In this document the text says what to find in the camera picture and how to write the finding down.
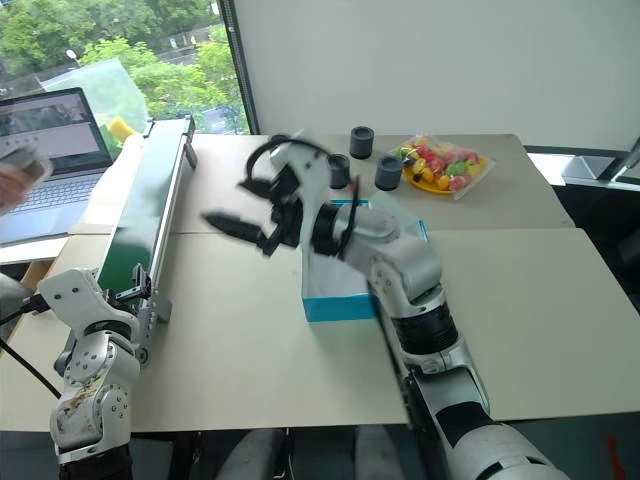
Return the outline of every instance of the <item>wooden tabletop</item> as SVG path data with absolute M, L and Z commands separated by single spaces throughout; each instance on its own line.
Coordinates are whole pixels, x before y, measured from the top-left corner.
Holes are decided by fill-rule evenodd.
M 378 136 L 374 153 L 367 160 L 351 158 L 352 175 L 360 175 L 363 198 L 378 190 L 374 186 L 376 162 L 385 152 L 406 141 L 409 136 Z M 440 137 L 473 148 L 496 161 L 496 168 L 460 200 L 451 196 L 424 193 L 402 179 L 400 187 L 390 194 L 415 216 L 423 218 L 430 230 L 462 230 L 487 228 L 564 228 L 573 222 L 553 193 L 551 186 L 535 168 L 518 138 L 514 135 L 455 135 Z M 270 205 L 237 183 L 244 179 L 249 154 L 264 143 L 266 136 L 196 135 L 193 147 L 199 164 L 195 172 L 185 175 L 176 205 L 177 233 L 206 233 L 211 229 L 202 221 L 206 210 L 227 209 L 241 213 L 247 220 L 264 224 Z M 330 151 L 348 155 L 349 138 L 344 135 L 318 136 L 318 143 Z M 114 196 L 115 184 L 126 185 L 134 170 L 139 146 L 135 140 L 107 172 L 96 187 L 92 204 L 74 233 L 110 233 L 118 218 L 121 194 Z M 268 155 L 257 163 L 256 175 L 273 176 Z M 331 190 L 331 198 L 347 198 L 346 190 Z
M 436 231 L 443 282 L 498 420 L 637 411 L 640 321 L 578 229 Z M 104 235 L 72 236 L 52 274 L 101 261 Z M 174 308 L 134 392 L 136 431 L 402 423 L 374 320 L 308 324 L 300 253 L 269 260 L 217 234 L 174 234 L 162 289 Z M 24 317 L 11 344 L 51 365 L 68 328 Z M 0 357 L 0 429 L 48 429 L 55 400 Z

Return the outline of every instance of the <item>robotic arm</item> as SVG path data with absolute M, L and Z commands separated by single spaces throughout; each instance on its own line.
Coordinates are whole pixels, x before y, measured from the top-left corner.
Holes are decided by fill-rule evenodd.
M 253 165 L 272 154 L 273 180 L 255 179 Z M 247 162 L 240 186 L 268 199 L 275 230 L 224 212 L 204 218 L 224 233 L 255 243 L 270 256 L 279 244 L 336 256 L 362 272 L 397 334 L 413 404 L 431 419 L 455 480 L 567 480 L 515 429 L 489 417 L 489 402 L 440 283 L 442 266 L 424 238 L 400 229 L 383 211 L 327 203 L 327 152 L 301 139 L 269 142 Z
M 131 393 L 140 374 L 136 312 L 121 301 L 126 297 L 103 292 L 90 270 L 69 270 L 39 289 L 77 341 L 49 421 L 60 478 L 131 479 Z

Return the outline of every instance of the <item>black cup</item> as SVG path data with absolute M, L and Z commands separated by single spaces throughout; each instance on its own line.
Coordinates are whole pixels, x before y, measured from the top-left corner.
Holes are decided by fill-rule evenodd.
M 344 188 L 349 184 L 349 159 L 344 155 L 333 154 L 327 158 L 331 170 L 331 188 Z
M 371 156 L 373 150 L 373 130 L 369 127 L 355 127 L 351 129 L 349 153 L 353 158 L 364 160 Z
M 401 176 L 402 160 L 391 155 L 385 155 L 378 160 L 376 187 L 380 190 L 395 190 L 400 184 Z

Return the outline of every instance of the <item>green foliage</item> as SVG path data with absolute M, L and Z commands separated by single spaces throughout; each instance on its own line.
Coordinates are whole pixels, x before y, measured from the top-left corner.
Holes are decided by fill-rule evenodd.
M 210 36 L 211 41 L 203 44 L 198 51 L 198 65 L 207 78 L 226 95 L 226 102 L 220 108 L 227 124 L 236 133 L 247 132 L 249 126 L 226 33 L 222 28 L 213 27 Z
M 194 115 L 199 131 L 210 125 L 199 112 L 227 103 L 219 85 L 207 78 L 199 64 L 175 65 L 158 61 L 143 43 L 129 46 L 124 38 L 100 40 L 86 47 L 82 65 L 117 58 L 145 96 L 149 113 L 158 119 Z
M 71 60 L 100 38 L 148 37 L 153 11 L 142 0 L 14 0 L 0 9 L 0 55 L 9 72 L 38 72 Z
M 158 29 L 165 36 L 211 23 L 209 0 L 147 0 L 147 4 L 159 19 Z
M 194 65 L 160 61 L 149 48 L 168 48 L 170 35 L 215 23 L 214 17 L 209 0 L 13 0 L 0 7 L 0 64 L 19 76 L 70 63 L 68 49 L 82 66 L 117 58 L 153 117 L 191 114 L 198 129 L 207 132 L 211 126 L 201 112 L 215 108 L 228 126 L 245 132 L 242 96 L 224 28 L 211 28 L 211 41 L 198 47 Z M 108 79 L 96 81 L 100 85 L 93 85 L 93 90 L 112 87 Z M 127 99 L 120 100 L 117 110 L 127 118 L 127 107 L 120 104 Z
M 129 70 L 129 73 L 157 62 L 156 56 L 144 43 L 138 42 L 131 46 L 126 38 L 119 37 L 113 40 L 100 39 L 96 43 L 89 43 L 78 63 L 90 65 L 112 58 L 120 60 L 122 66 Z

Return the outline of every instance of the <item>green conveyor belt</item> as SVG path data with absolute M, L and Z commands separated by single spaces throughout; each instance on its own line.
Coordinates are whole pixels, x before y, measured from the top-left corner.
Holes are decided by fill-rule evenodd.
M 131 272 L 137 264 L 149 272 L 165 205 L 170 201 L 173 172 L 180 168 L 176 157 L 182 136 L 189 131 L 188 122 L 157 121 L 145 140 L 129 198 L 100 270 L 102 289 L 121 292 L 131 288 Z

